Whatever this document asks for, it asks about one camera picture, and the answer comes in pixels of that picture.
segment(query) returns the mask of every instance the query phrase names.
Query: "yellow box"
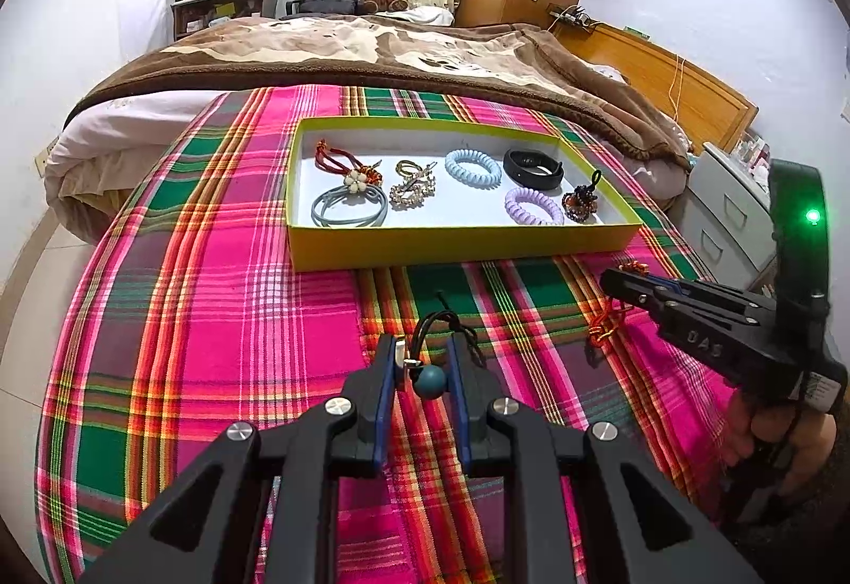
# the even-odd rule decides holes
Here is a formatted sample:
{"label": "yellow box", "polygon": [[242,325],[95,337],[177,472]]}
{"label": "yellow box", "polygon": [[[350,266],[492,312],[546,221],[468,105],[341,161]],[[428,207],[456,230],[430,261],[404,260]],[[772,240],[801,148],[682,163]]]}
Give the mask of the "yellow box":
{"label": "yellow box", "polygon": [[[402,181],[394,172],[392,157],[427,160],[430,155],[439,160],[435,197],[426,199],[418,210],[391,207],[381,227],[316,227],[309,219],[309,206],[323,190],[342,183],[341,176],[316,169],[313,151],[320,138],[333,148],[346,149],[365,164],[374,164],[375,157],[384,158],[379,170],[384,174],[387,193]],[[315,272],[622,250],[641,226],[638,215],[605,177],[597,186],[599,212],[592,219],[594,223],[582,225],[568,220],[562,226],[517,225],[504,211],[505,194],[517,186],[507,174],[503,173],[501,185],[492,190],[470,189],[447,175],[442,159],[458,148],[480,149],[500,166],[509,148],[534,148],[555,156],[564,163],[564,185],[550,193],[558,202],[561,193],[579,183],[589,183],[593,173],[592,165],[575,148],[544,133],[455,120],[369,116],[303,119],[296,129],[286,174],[286,223],[293,269]],[[340,160],[347,165],[347,160]],[[490,224],[463,226],[480,223],[482,216]],[[451,224],[440,225],[443,219]]]}
{"label": "yellow box", "polygon": [[217,18],[230,18],[236,14],[236,5],[233,1],[228,4],[219,4],[215,7],[215,14]]}

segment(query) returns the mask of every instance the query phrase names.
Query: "black wristband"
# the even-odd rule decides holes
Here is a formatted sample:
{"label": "black wristband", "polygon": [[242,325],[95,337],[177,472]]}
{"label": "black wristband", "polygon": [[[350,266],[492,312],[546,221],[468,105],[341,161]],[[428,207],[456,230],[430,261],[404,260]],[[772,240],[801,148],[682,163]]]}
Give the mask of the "black wristband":
{"label": "black wristband", "polygon": [[[527,171],[538,167],[543,167],[549,173],[539,174]],[[537,150],[508,150],[505,153],[504,168],[507,176],[520,186],[535,191],[556,189],[564,179],[564,165]]]}

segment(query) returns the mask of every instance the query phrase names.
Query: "plaid blanket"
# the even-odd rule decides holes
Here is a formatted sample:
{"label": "plaid blanket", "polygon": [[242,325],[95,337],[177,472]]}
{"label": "plaid blanket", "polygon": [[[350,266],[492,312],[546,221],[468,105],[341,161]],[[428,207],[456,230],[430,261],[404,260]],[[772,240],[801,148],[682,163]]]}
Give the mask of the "plaid blanket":
{"label": "plaid blanket", "polygon": [[[339,114],[548,131],[604,169],[645,225],[613,255],[292,274],[282,189],[293,131],[303,117]],[[56,582],[79,577],[231,421],[268,427],[333,396],[367,364],[382,332],[409,335],[438,308],[438,290],[476,329],[513,397],[555,423],[613,421],[711,512],[728,399],[721,381],[657,338],[641,312],[601,354],[585,350],[588,321],[604,305],[598,275],[634,259],[656,274],[707,275],[619,163],[557,117],[341,86],[218,99],[134,192],[72,301],[37,448],[48,570]],[[444,339],[435,329],[425,356]],[[442,401],[402,393],[385,475],[341,486],[339,580],[494,581],[501,486],[462,477]],[[567,482],[564,494],[572,512]],[[573,536],[582,573],[581,535]],[[264,561],[265,545],[258,581]]]}

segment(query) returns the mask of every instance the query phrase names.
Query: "teal bead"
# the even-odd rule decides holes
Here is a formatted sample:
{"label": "teal bead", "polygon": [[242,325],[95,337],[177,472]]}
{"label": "teal bead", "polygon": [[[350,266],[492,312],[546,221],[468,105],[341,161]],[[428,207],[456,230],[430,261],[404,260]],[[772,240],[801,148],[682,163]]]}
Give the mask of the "teal bead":
{"label": "teal bead", "polygon": [[445,372],[439,366],[425,366],[413,382],[413,391],[423,400],[436,400],[445,392]]}

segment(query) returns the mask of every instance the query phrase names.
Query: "red cord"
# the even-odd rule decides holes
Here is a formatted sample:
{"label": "red cord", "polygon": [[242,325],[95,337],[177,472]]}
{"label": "red cord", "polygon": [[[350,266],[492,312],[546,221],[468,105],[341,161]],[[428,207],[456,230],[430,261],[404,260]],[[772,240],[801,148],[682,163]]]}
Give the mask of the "red cord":
{"label": "red cord", "polygon": [[[352,167],[348,168],[346,165],[343,165],[342,162],[333,159],[330,154],[341,154],[351,162]],[[372,186],[380,186],[384,177],[381,176],[379,172],[375,171],[375,167],[379,164],[380,162],[372,166],[366,166],[350,152],[346,152],[345,150],[340,150],[338,148],[329,148],[327,142],[324,140],[320,140],[316,144],[316,166],[320,168],[322,172],[347,176],[352,170],[356,170],[357,172],[367,176],[367,183],[371,183]]]}
{"label": "red cord", "polygon": [[[629,261],[629,263],[622,263],[622,265],[619,266],[619,269],[624,272],[635,272],[644,275],[649,274],[649,265],[646,263],[639,263],[636,260]],[[590,342],[590,345],[595,346],[597,349],[602,349],[602,345],[605,344],[605,340],[611,338],[611,336],[617,332],[617,328],[626,320],[626,313],[632,310],[632,308],[634,308],[634,306],[629,306],[628,304],[623,303],[619,304],[619,308],[614,308],[614,299],[607,297],[605,299],[605,308],[602,310],[602,313],[590,322],[590,327],[588,328],[588,342]],[[611,320],[611,326],[606,329],[602,323],[609,318]]]}

